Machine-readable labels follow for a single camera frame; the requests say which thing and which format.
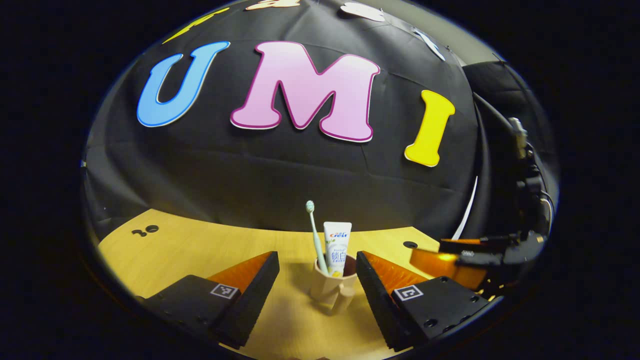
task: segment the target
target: blue letter u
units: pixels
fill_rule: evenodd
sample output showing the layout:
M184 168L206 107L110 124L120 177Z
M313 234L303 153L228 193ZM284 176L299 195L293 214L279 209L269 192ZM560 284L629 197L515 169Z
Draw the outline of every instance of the blue letter u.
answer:
M183 116L198 97L213 58L229 45L228 41L215 42L191 52L193 62L184 76L182 86L175 97L167 102L158 101L160 87L169 73L169 69L182 58L182 54L173 55L154 66L138 101L140 124L148 127L164 126Z

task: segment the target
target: letter m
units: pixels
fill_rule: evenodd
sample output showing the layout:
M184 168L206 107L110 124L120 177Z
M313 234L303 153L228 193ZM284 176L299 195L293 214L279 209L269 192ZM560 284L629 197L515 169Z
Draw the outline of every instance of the letter m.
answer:
M280 85L297 129L305 129L333 95L333 106L329 115L320 120L320 130L341 140L371 140L371 85L373 77L380 73L374 62L343 55L320 74L307 50L296 42L263 42L255 49L262 58L244 105L231 113L233 125L243 129L278 126L282 116L274 109L273 101Z

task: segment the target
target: beige cup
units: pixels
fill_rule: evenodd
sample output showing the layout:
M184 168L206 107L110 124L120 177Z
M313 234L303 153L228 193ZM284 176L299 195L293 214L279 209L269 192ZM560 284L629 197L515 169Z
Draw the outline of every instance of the beige cup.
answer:
M358 274L356 274L356 258L351 255L347 255L343 275L342 277L325 275L320 271L317 259L314 262L310 295L318 302L333 305L333 314L345 310L356 294L353 288L358 278Z

